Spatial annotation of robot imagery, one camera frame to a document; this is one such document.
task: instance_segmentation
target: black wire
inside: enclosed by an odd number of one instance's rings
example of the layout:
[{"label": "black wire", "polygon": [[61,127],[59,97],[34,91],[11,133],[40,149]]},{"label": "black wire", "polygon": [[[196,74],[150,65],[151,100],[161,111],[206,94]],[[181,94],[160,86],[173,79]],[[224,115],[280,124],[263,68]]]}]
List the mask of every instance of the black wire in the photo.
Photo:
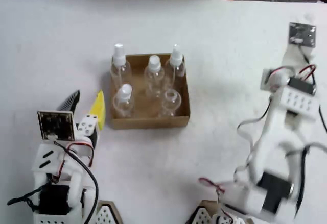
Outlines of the black wire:
[{"label": "black wire", "polygon": [[42,191],[43,189],[45,189],[46,187],[48,187],[50,184],[51,184],[51,176],[47,175],[48,177],[48,182],[45,183],[44,185],[40,186],[39,188],[29,192],[29,193],[26,193],[24,196],[22,197],[15,197],[15,198],[12,198],[11,200],[9,200],[7,202],[7,205],[13,205],[13,204],[16,204],[16,203],[19,203],[19,202],[26,202],[28,204],[29,207],[31,207],[32,211],[34,212],[35,210],[38,209],[38,206],[37,205],[34,205],[32,200],[29,199],[29,197],[33,196],[34,194]]},{"label": "black wire", "polygon": [[[310,64],[310,60],[309,60],[309,58],[304,54],[304,52],[303,52],[303,50],[302,50],[302,48],[301,48],[300,45],[298,46],[298,48],[299,48],[300,52],[302,53],[303,58],[304,58],[304,60],[306,61],[306,63]],[[312,84],[313,84],[314,86],[316,86],[316,79],[315,79],[315,75],[314,75],[314,73],[312,73]],[[326,126],[325,120],[324,120],[324,118],[323,118],[322,111],[321,111],[321,106],[320,106],[320,105],[319,105],[319,109],[318,109],[318,111],[319,111],[319,115],[320,115],[320,119],[321,119],[322,125],[323,125],[323,127],[324,127],[324,129],[325,129],[325,131],[326,131],[326,133],[327,133],[327,126]]]},{"label": "black wire", "polygon": [[[301,52],[301,54],[302,54],[304,60],[306,61],[306,63],[310,64],[310,60],[309,60],[309,58],[305,55],[305,53],[303,52],[303,50],[302,50],[302,48],[301,48],[301,45],[299,45],[298,48],[299,48],[299,50],[300,50],[300,52]],[[316,79],[315,79],[315,76],[314,76],[313,73],[312,73],[312,84],[313,84],[314,86],[316,86]]]},{"label": "black wire", "polygon": [[92,174],[92,172],[89,170],[89,168],[72,152],[70,152],[68,149],[66,149],[64,146],[60,145],[58,142],[54,141],[53,142],[55,145],[61,147],[70,157],[72,157],[72,159],[74,159],[77,163],[79,163],[84,169],[85,171],[88,173],[88,175],[92,178],[94,185],[96,187],[96,197],[94,199],[94,203],[92,206],[92,209],[87,217],[87,219],[85,220],[84,224],[88,224],[92,218],[93,213],[96,210],[97,207],[97,203],[98,203],[98,198],[99,198],[99,187],[98,187],[98,182],[97,179],[95,178],[95,176]]},{"label": "black wire", "polygon": [[256,123],[256,122],[259,122],[261,119],[263,119],[266,114],[268,113],[268,110],[269,110],[269,107],[271,105],[271,99],[269,99],[269,103],[268,103],[268,106],[266,108],[266,110],[264,111],[263,115],[261,115],[261,117],[259,118],[253,118],[253,119],[247,119],[241,123],[239,123],[239,125],[237,126],[237,129],[239,129],[242,125],[247,125],[249,123]]},{"label": "black wire", "polygon": [[295,215],[298,213],[298,210],[301,207],[302,204],[302,200],[303,200],[303,196],[304,196],[304,192],[305,192],[305,182],[306,182],[306,156],[309,152],[309,148],[310,147],[305,147],[302,150],[302,156],[301,156],[301,183],[300,183],[300,190],[298,193],[298,199],[296,202],[296,213]]}]

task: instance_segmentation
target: white table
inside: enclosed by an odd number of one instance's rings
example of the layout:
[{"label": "white table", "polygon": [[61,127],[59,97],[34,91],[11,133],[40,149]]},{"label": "white table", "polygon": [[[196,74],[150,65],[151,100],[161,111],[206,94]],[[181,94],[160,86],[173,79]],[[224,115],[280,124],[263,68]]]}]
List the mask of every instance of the white table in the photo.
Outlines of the white table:
[{"label": "white table", "polygon": [[[197,178],[229,180],[244,163],[248,144],[236,126],[266,108],[262,70],[281,64],[288,24],[303,19],[318,26],[313,62],[327,118],[326,4],[0,0],[1,222],[32,217],[25,203],[6,202],[33,188],[30,168],[41,142],[36,111],[55,109],[77,89],[76,121],[100,89],[108,101],[109,60],[121,42],[129,54],[167,53],[181,45],[191,119],[184,129],[115,131],[106,125],[92,167],[100,199],[114,201],[127,224],[185,223],[200,200],[216,198]],[[258,136],[262,123],[248,128]],[[326,138],[318,121],[312,140]],[[296,223],[325,222],[326,164],[326,155],[312,150]]]}]

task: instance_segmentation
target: plastic bottle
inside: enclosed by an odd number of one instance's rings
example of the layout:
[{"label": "plastic bottle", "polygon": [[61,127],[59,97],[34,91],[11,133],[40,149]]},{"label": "plastic bottle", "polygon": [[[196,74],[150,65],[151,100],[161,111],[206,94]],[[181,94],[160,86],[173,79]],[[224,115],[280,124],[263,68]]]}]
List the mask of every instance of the plastic bottle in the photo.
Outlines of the plastic bottle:
[{"label": "plastic bottle", "polygon": [[126,60],[126,55],[122,44],[114,45],[114,54],[110,73],[116,90],[118,90],[123,84],[131,84],[131,65]]},{"label": "plastic bottle", "polygon": [[182,87],[182,80],[185,75],[185,65],[183,63],[183,54],[179,45],[174,45],[169,60],[165,64],[165,85],[164,90],[176,89]]},{"label": "plastic bottle", "polygon": [[144,80],[147,85],[146,95],[149,98],[158,98],[163,89],[165,71],[161,66],[160,57],[152,55],[149,64],[144,70]]},{"label": "plastic bottle", "polygon": [[113,98],[113,107],[120,118],[128,118],[133,114],[134,98],[132,91],[133,88],[131,85],[124,84]]},{"label": "plastic bottle", "polygon": [[180,94],[176,90],[169,89],[164,92],[161,99],[159,117],[175,116],[176,110],[180,107],[182,102]]}]

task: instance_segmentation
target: perforated panel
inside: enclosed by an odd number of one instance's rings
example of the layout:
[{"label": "perforated panel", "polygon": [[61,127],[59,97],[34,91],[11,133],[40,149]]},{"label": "perforated panel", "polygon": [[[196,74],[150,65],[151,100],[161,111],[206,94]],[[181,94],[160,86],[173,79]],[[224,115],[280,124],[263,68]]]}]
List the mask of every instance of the perforated panel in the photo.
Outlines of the perforated panel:
[{"label": "perforated panel", "polygon": [[116,224],[113,213],[108,206],[102,206],[96,216],[96,224]]}]

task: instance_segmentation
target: white wire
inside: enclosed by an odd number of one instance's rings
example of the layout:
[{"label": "white wire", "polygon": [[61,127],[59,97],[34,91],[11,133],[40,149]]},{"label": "white wire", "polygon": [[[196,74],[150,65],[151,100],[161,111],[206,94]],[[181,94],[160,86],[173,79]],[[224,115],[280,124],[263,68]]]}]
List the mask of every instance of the white wire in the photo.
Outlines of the white wire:
[{"label": "white wire", "polygon": [[247,169],[247,167],[249,166],[251,156],[253,154],[253,149],[254,149],[254,143],[253,143],[252,136],[249,133],[240,130],[240,127],[243,126],[243,125],[248,125],[250,123],[257,123],[261,119],[263,119],[266,116],[266,114],[267,114],[267,112],[269,110],[270,104],[271,104],[271,98],[269,99],[269,104],[268,104],[264,114],[261,117],[244,120],[237,126],[237,133],[239,134],[239,136],[241,136],[242,138],[247,140],[249,142],[249,144],[250,144],[250,153],[246,158],[245,165],[240,165],[240,166],[236,167],[236,169],[234,171],[234,174],[233,174],[233,179],[234,179],[235,182],[241,182],[241,180],[238,178],[238,172],[245,171]]}]

